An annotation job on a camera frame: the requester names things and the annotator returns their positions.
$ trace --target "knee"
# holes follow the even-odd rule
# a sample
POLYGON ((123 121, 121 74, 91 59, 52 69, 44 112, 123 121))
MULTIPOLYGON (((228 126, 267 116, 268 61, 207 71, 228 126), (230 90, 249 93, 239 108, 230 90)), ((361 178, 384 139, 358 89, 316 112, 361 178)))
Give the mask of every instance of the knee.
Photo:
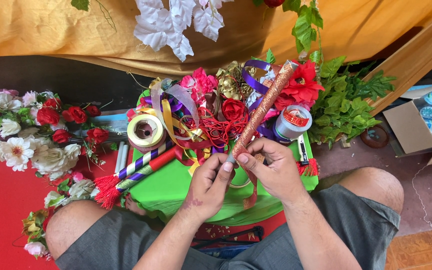
POLYGON ((46 243, 56 260, 107 210, 90 200, 73 201, 58 210, 45 231, 46 243))
POLYGON ((383 169, 365 167, 356 169, 348 179, 358 196, 377 201, 398 214, 403 211, 404 191, 399 180, 383 169))

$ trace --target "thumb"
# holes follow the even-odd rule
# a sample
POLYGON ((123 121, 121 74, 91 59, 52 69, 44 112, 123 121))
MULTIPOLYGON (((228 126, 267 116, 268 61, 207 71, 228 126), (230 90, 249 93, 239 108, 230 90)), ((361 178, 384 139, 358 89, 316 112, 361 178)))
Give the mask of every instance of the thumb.
POLYGON ((259 162, 254 156, 242 153, 237 157, 237 161, 243 164, 248 170, 250 170, 258 179, 263 181, 271 177, 274 173, 271 168, 268 168, 263 163, 259 162))
POLYGON ((216 179, 209 188, 209 192, 224 194, 228 183, 231 181, 231 173, 233 171, 233 163, 225 162, 219 168, 216 179))

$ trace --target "forearm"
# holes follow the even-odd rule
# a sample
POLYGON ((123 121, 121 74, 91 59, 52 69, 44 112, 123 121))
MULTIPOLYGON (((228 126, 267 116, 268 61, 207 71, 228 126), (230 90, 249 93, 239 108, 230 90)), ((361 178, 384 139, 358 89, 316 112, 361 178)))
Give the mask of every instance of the forearm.
POLYGON ((283 202, 283 207, 304 270, 361 269, 309 194, 304 193, 297 202, 283 202))
POLYGON ((180 270, 201 222, 179 210, 168 222, 133 270, 180 270))

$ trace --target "cardboard box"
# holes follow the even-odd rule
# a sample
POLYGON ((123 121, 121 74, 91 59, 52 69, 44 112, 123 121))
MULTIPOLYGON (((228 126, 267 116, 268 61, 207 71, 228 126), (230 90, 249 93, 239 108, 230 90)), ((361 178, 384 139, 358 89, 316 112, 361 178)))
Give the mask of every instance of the cardboard box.
POLYGON ((432 86, 406 92, 401 97, 410 101, 383 112, 406 154, 432 152, 432 133, 417 108, 423 103, 420 98, 431 91, 432 86))

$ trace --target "gold fabric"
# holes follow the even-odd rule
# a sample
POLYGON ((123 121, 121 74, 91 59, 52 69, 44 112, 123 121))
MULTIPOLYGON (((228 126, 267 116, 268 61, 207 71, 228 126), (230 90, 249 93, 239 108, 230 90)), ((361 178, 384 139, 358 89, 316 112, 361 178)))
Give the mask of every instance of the gold fabric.
MULTIPOLYGON (((194 56, 181 62, 169 46, 158 52, 133 36, 139 15, 134 0, 100 0, 109 10, 117 32, 106 22, 99 5, 89 12, 71 0, 0 0, 0 56, 50 55, 112 67, 151 77, 178 78, 202 66, 209 74, 232 61, 265 58, 271 48, 277 64, 298 53, 291 28, 294 12, 281 7, 255 7, 251 0, 223 3, 225 27, 214 42, 193 26, 184 31, 194 56)), ((371 58, 415 26, 432 20, 432 0, 319 0, 324 19, 321 31, 325 59, 346 55, 348 61, 371 58)))

